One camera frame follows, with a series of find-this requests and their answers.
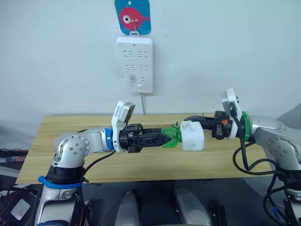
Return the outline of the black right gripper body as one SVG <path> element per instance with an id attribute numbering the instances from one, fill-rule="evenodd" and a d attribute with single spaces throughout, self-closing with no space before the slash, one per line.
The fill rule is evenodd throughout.
<path id="1" fill-rule="evenodd" d="M 215 139 L 228 138 L 232 128 L 232 120 L 224 111 L 215 111 L 212 137 Z"/>

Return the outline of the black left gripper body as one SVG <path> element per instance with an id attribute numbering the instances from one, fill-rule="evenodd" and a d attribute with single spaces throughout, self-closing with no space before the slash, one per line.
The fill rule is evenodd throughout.
<path id="1" fill-rule="evenodd" d="M 128 153 L 139 153 L 142 150 L 142 125 L 129 124 L 119 132 L 119 144 Z"/>

